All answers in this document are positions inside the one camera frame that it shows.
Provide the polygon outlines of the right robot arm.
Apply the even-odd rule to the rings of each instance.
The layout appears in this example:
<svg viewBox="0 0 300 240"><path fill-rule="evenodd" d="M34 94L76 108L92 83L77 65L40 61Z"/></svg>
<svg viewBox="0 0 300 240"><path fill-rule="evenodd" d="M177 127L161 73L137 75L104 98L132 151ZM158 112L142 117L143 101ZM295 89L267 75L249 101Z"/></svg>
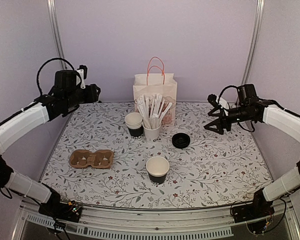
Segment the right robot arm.
<svg viewBox="0 0 300 240"><path fill-rule="evenodd" d="M276 97L275 100L300 115L300 99ZM295 167L300 160L300 143L282 131L257 123L252 135L274 180Z"/></svg>

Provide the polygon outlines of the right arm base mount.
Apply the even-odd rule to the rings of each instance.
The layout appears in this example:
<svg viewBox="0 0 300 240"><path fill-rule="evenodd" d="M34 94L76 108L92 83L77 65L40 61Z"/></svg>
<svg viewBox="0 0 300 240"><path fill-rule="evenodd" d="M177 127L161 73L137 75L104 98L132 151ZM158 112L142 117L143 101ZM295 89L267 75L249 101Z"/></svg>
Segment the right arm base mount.
<svg viewBox="0 0 300 240"><path fill-rule="evenodd" d="M238 206L234 206L234 203L230 207L230 215L233 217L234 222L246 222L248 231L254 235L264 234L275 213L272 204L267 205L265 208L255 208L253 203L242 202L243 205Z"/></svg>

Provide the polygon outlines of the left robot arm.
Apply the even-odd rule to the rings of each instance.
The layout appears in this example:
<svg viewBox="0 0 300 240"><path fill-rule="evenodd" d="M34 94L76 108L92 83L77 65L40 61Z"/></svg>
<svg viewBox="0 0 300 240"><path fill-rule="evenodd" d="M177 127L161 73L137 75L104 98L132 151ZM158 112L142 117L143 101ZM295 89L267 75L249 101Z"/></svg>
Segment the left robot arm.
<svg viewBox="0 0 300 240"><path fill-rule="evenodd" d="M64 205L56 200L58 197L46 185L13 169L3 156L10 147L16 147L19 140L37 133L37 128L59 116L65 117L76 111L82 104L95 103L99 100L101 89L96 84L77 88L66 95L52 92L38 97L25 109L0 125L0 189L8 189L23 197L45 204L45 209L53 216L64 213Z"/></svg>

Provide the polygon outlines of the black white paper coffee cup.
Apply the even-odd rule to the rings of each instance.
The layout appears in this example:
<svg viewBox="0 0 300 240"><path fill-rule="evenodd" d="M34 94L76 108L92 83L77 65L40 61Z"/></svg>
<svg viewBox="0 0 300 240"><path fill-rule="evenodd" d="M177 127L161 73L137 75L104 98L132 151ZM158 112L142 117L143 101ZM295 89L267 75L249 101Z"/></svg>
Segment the black white paper coffee cup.
<svg viewBox="0 0 300 240"><path fill-rule="evenodd" d="M158 185L164 183L167 173L170 169L168 160L161 156L154 156L147 160L146 170L148 172L149 179Z"/></svg>

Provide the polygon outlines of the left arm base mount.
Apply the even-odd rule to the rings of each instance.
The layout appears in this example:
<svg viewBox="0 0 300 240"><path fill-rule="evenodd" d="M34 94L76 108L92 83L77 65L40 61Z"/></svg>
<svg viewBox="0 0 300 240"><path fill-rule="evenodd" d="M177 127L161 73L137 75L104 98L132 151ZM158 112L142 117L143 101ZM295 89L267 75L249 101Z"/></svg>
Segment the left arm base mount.
<svg viewBox="0 0 300 240"><path fill-rule="evenodd" d="M82 206L75 203L74 200L68 203L62 203L57 200L41 203L38 212L56 219L78 223L82 215L82 210Z"/></svg>

